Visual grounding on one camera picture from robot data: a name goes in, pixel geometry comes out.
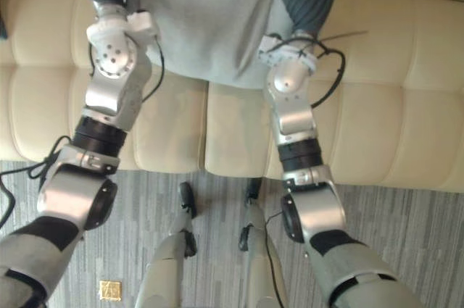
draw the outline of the wire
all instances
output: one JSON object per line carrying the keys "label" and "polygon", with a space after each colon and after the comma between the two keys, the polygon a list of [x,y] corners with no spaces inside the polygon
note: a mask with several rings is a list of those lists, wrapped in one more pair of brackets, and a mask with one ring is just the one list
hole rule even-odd
{"label": "wire", "polygon": [[90,73],[90,77],[92,78],[95,72],[95,63],[94,58],[92,58],[92,44],[90,42],[88,43],[88,58],[90,59],[90,65],[92,67],[92,72]]}
{"label": "wire", "polygon": [[[13,169],[13,170],[7,170],[6,172],[0,172],[0,190],[7,196],[8,199],[8,207],[5,213],[2,215],[0,219],[0,229],[4,226],[4,224],[8,221],[9,217],[11,216],[13,209],[16,205],[16,198],[13,195],[13,193],[4,185],[3,182],[3,177],[5,175],[10,175],[10,174],[16,174],[18,172],[27,172],[28,177],[32,180],[41,179],[40,186],[43,185],[45,181],[45,177],[47,172],[49,171],[49,168],[51,165],[57,160],[58,153],[55,152],[58,145],[63,141],[63,139],[67,139],[69,142],[71,142],[71,138],[69,136],[60,136],[57,141],[55,141],[55,144],[50,150],[49,155],[39,163],[36,163],[34,165],[31,165],[29,167],[24,167],[24,168],[19,168],[19,169]],[[34,172],[39,168],[42,167],[41,170],[39,170],[37,173],[34,174]]]}
{"label": "wire", "polygon": [[347,38],[349,36],[362,35],[362,34],[367,34],[367,33],[369,33],[369,30],[352,31],[350,33],[328,36],[326,38],[320,39],[319,41],[324,42],[324,41],[329,41],[329,40],[335,40],[337,38]]}
{"label": "wire", "polygon": [[319,100],[317,100],[316,102],[311,104],[311,107],[313,109],[315,109],[316,107],[321,105],[324,101],[326,101],[334,93],[334,91],[337,89],[337,87],[340,85],[341,79],[343,78],[343,74],[345,72],[346,58],[345,58],[345,55],[344,55],[344,53],[342,51],[339,51],[338,49],[330,49],[324,43],[322,43],[322,41],[319,41],[317,39],[307,38],[307,37],[302,37],[302,36],[297,36],[297,37],[289,38],[289,39],[287,39],[285,41],[282,41],[282,42],[278,43],[277,45],[275,45],[273,48],[267,50],[266,53],[275,51],[276,49],[279,49],[282,46],[285,46],[285,45],[287,45],[287,44],[289,44],[291,42],[294,42],[294,41],[308,42],[308,44],[305,47],[300,49],[301,54],[305,54],[304,49],[307,48],[310,44],[314,44],[314,45],[318,45],[323,50],[323,52],[321,54],[319,54],[318,59],[321,58],[321,57],[324,57],[324,56],[328,56],[329,54],[337,54],[340,57],[340,60],[341,60],[340,61],[340,68],[337,70],[337,76],[336,76],[335,81],[332,83],[332,86],[328,89],[326,94],[324,94]]}
{"label": "wire", "polygon": [[150,96],[152,96],[154,94],[154,92],[156,92],[158,90],[158,88],[161,86],[161,83],[162,83],[163,79],[165,78],[165,56],[162,53],[162,49],[161,49],[160,43],[158,42],[158,39],[155,37],[154,40],[156,41],[156,43],[158,45],[158,49],[159,49],[159,58],[161,59],[161,75],[159,77],[160,79],[159,79],[158,83],[156,84],[156,86],[150,91],[150,93],[148,93],[144,97],[144,100],[142,100],[142,103],[147,101],[150,98]]}
{"label": "wire", "polygon": [[268,243],[268,239],[269,239],[269,235],[268,235],[268,223],[269,221],[271,221],[274,217],[277,217],[279,216],[280,214],[282,214],[282,212],[278,212],[272,216],[269,216],[268,220],[266,221],[266,223],[264,224],[264,232],[265,232],[265,244],[266,244],[266,252],[268,253],[268,259],[269,259],[269,263],[270,263],[270,272],[273,276],[273,285],[274,285],[274,291],[275,291],[275,295],[277,296],[277,300],[278,300],[278,303],[279,305],[281,306],[281,308],[285,308],[285,306],[283,305],[282,303],[282,299],[281,299],[281,295],[279,294],[278,292],[278,288],[277,288],[277,283],[276,283],[276,272],[274,271],[274,263],[273,263],[273,259],[272,257],[270,256],[270,251],[269,251],[269,243]]}

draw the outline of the gold square object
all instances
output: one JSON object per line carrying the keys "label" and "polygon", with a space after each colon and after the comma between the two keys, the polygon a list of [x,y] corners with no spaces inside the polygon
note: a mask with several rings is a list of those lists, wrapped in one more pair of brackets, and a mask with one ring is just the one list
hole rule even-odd
{"label": "gold square object", "polygon": [[122,298],[122,283],[120,281],[100,280],[100,301],[120,301]]}

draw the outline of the striped carpet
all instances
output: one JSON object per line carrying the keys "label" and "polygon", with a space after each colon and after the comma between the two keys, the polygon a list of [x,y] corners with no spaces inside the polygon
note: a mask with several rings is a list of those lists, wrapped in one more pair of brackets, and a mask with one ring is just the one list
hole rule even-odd
{"label": "striped carpet", "polygon": [[[0,167],[24,165],[2,162]],[[185,180],[196,191],[199,252],[185,263],[183,307],[240,307],[244,258],[237,241],[247,180],[141,171],[116,174],[120,188],[111,217],[78,246],[49,307],[133,307],[145,265],[178,210],[177,185]],[[25,175],[5,181],[17,207],[0,236],[36,215],[36,182]],[[260,203],[266,215],[278,210],[281,194],[280,182],[263,183]],[[428,308],[464,307],[464,194],[373,186],[339,186],[339,194],[351,235],[379,252]],[[5,208],[4,197],[0,207]],[[291,307],[324,307],[303,248],[285,236],[279,219],[271,221],[269,231]],[[100,280],[121,281],[123,300],[99,301]]]}

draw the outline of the cream sofa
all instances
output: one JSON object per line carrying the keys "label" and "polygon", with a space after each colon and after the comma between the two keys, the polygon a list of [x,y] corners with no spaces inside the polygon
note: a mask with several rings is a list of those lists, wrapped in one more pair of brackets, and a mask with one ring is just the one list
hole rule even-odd
{"label": "cream sofa", "polygon": [[[464,190],[462,1],[336,0],[322,37],[368,31],[331,42],[347,70],[315,110],[337,182]],[[89,0],[0,0],[0,14],[9,33],[0,41],[0,159],[40,160],[80,117],[94,9]],[[311,99],[337,62],[320,63]],[[121,167],[280,178],[269,123],[260,90],[169,72],[128,135]]]}

